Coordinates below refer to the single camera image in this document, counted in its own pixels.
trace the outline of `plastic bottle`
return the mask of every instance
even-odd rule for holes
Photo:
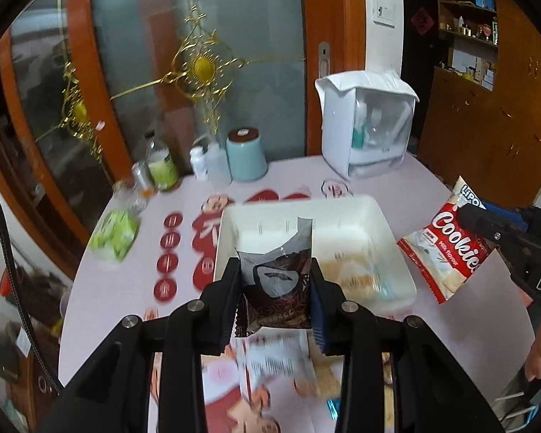
[[[190,150],[190,165],[197,180],[206,180],[208,169],[206,168],[204,150],[201,146],[195,146]]]
[[[208,179],[215,191],[221,191],[227,187],[231,181],[231,171],[228,168],[228,159],[226,151],[216,142],[208,145],[206,152],[206,169],[208,170]]]
[[[172,162],[170,150],[165,143],[154,136],[153,131],[144,136],[148,140],[146,162],[154,185],[160,192],[169,191],[178,184],[180,178]]]

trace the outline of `red and white snack bag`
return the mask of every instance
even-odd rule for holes
[[[483,238],[459,226],[457,210],[466,204],[485,208],[459,177],[449,201],[430,225],[397,243],[419,267],[439,303],[453,296],[491,252]]]

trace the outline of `bottle cap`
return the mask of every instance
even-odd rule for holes
[[[195,146],[190,149],[190,156],[202,156],[203,153],[204,151],[201,146]]]

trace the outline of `metal screw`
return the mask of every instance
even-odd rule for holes
[[[419,316],[408,316],[407,324],[409,324],[412,328],[417,329],[422,327],[424,322]]]
[[[204,301],[201,301],[200,299],[193,299],[188,303],[188,305],[186,305],[188,310],[192,312],[202,311],[202,309],[204,309],[204,306]]]
[[[125,316],[122,319],[122,325],[127,329],[133,328],[136,324],[138,324],[138,316],[135,316],[134,314]]]
[[[359,305],[354,301],[345,301],[342,303],[341,309],[345,312],[355,312],[359,309]]]

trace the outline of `white storage bin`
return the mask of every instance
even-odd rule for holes
[[[370,196],[228,206],[220,225],[215,280],[222,278],[228,259],[237,257],[235,249],[266,253],[288,241],[296,233],[298,217],[314,220],[312,254],[319,265],[334,260],[338,253],[376,248],[378,272],[394,298],[369,303],[375,314],[396,313],[414,302],[413,277],[377,201]]]
[[[345,179],[387,172],[403,160],[419,99],[394,72],[348,71],[315,82],[322,155]]]

